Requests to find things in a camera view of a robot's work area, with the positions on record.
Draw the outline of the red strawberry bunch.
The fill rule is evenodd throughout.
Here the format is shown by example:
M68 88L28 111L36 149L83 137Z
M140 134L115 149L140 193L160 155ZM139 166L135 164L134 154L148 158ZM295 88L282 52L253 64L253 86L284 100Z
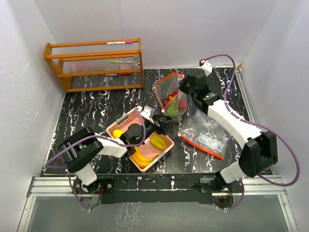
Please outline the red strawberry bunch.
M173 97L178 97L178 99L179 99L179 102L178 102L178 109L179 109L179 114L182 114L182 113L184 113L185 111L186 111L186 109L187 109L187 102L186 102L186 99L185 99L185 96L183 95L183 93L182 92L180 92L180 91L174 91L172 94L169 94L168 95L168 99L169 99L169 101L171 100L171 98L173 98Z

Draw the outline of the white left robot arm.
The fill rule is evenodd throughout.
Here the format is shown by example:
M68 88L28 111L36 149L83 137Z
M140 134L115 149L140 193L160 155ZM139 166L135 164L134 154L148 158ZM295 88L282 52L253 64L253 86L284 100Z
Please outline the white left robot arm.
M144 119L141 124L133 123L125 131L114 130L113 138L95 134L86 127L62 142L58 148L61 158L69 173L74 173L81 180L81 186L89 193L98 191L100 181L90 165L97 155L105 155L120 159L130 156L140 166L148 166L158 155L148 159L140 149L146 146L146 139L151 141L158 135L166 135L161 121L153 122Z

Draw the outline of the clear orange-zip bag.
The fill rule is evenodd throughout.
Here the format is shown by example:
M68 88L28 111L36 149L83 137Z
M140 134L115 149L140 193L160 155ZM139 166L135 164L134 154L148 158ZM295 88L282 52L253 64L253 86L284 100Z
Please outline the clear orange-zip bag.
M154 89L161 113L175 122L181 120L188 106L187 95L179 89L183 79L183 75L174 72L160 79Z

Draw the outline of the yellow banana bunch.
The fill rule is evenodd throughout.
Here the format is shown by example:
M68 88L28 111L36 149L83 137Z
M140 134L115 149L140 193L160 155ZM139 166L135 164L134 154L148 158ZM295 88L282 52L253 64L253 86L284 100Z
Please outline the yellow banana bunch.
M134 161L134 163L140 167L141 169L146 168L149 164L151 164L159 155L155 155L153 158L146 158L144 157L140 151L139 148L135 147L135 153L130 156L130 158Z

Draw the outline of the green grape bunch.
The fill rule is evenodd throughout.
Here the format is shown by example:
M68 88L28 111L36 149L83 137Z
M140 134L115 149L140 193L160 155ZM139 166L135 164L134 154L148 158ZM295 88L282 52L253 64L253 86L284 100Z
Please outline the green grape bunch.
M178 102L179 99L178 97L173 97L171 100L168 102L165 108L165 115L169 117L177 117L179 114L179 109L178 109Z

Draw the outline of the dark purple plum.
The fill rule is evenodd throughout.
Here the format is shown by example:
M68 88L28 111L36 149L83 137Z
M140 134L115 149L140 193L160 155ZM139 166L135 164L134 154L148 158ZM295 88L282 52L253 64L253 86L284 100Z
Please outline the dark purple plum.
M169 99L167 99L167 98L164 98L164 99L161 100L163 107L165 107L168 102L169 102Z

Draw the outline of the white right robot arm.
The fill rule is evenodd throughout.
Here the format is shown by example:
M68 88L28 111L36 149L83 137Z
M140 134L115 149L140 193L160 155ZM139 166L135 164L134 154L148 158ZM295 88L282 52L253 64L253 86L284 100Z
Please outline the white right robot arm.
M207 75L201 68L191 69L180 81L179 89L189 95L205 115L217 121L242 147L238 161L215 174L215 178L201 187L225 192L233 182L255 177L278 162L277 138L270 131L263 132L251 123L241 121L240 115L207 84Z

